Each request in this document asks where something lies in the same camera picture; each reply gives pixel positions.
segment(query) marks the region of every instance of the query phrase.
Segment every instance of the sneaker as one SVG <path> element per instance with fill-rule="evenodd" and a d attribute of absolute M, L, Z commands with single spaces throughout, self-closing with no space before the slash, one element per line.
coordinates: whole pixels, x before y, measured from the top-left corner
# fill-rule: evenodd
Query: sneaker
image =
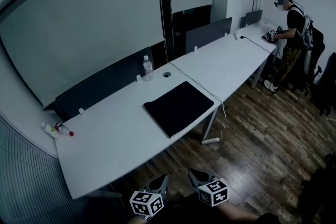
<path fill-rule="evenodd" d="M 265 79 L 264 80 L 264 85 L 267 89 L 269 89 L 271 92 L 275 93 L 278 86 L 274 87 L 273 82 L 270 82 L 269 80 Z"/>

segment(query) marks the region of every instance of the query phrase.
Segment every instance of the black t-shirt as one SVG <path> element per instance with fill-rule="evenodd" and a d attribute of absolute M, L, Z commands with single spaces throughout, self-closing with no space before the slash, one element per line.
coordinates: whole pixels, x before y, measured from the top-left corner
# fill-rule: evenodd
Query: black t-shirt
<path fill-rule="evenodd" d="M 287 14 L 287 26 L 288 28 L 294 29 L 296 28 L 300 33 L 303 31 L 303 27 L 305 24 L 305 19 L 296 10 L 290 10 Z M 302 45 L 302 38 L 298 34 L 298 32 L 295 32 L 295 35 L 293 38 L 287 39 L 287 46 L 293 49 L 299 49 Z"/>

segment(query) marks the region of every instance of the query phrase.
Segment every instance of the white desk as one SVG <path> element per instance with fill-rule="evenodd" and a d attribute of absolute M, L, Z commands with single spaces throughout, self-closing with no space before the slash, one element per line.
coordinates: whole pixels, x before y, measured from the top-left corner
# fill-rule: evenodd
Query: white desk
<path fill-rule="evenodd" d="M 252 25 L 216 40 L 174 60 L 174 64 L 225 101 L 250 77 L 269 53 L 246 39 L 257 38 L 268 30 Z M 260 42 L 270 51 L 275 45 Z M 162 76 L 170 72 L 169 78 Z M 190 82 L 214 105 L 187 128 L 169 138 L 142 106 L 184 81 Z M 95 191 L 137 168 L 166 149 L 206 118 L 206 137 L 221 103 L 181 74 L 170 63 L 154 71 L 151 82 L 134 82 L 110 95 L 65 123 L 75 135 L 61 136 L 56 148 L 64 178 L 73 199 Z"/>
<path fill-rule="evenodd" d="M 173 63 L 224 102 L 269 56 L 268 52 L 240 36 L 246 36 L 272 52 L 276 46 L 261 38 L 261 33 L 270 29 L 272 25 L 264 23 L 250 25 L 237 32 L 237 40 L 230 34 L 197 52 L 179 57 Z"/>
<path fill-rule="evenodd" d="M 169 78 L 162 76 L 170 72 Z M 171 64 L 154 71 L 154 80 L 134 82 L 67 121 L 75 135 L 61 135 L 57 152 L 73 199 L 118 179 L 180 139 L 199 124 L 220 102 L 179 73 Z M 190 82 L 214 101 L 214 105 L 184 130 L 169 138 L 142 106 Z"/>

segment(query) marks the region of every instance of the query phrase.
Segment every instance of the power strip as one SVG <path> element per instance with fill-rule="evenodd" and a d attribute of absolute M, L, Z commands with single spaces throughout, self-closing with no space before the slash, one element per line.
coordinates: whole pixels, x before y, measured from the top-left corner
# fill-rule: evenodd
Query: power strip
<path fill-rule="evenodd" d="M 216 143 L 216 142 L 219 142 L 219 141 L 220 141 L 219 138 L 211 138 L 211 139 L 207 139 L 207 140 L 202 140 L 201 144 L 206 145 L 206 144 Z"/>

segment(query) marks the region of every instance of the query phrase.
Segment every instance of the black mouse pad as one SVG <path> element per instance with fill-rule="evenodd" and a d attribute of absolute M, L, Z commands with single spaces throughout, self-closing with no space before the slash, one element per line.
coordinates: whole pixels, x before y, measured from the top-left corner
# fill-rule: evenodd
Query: black mouse pad
<path fill-rule="evenodd" d="M 185 81 L 143 106 L 169 137 L 186 128 L 214 102 Z"/>

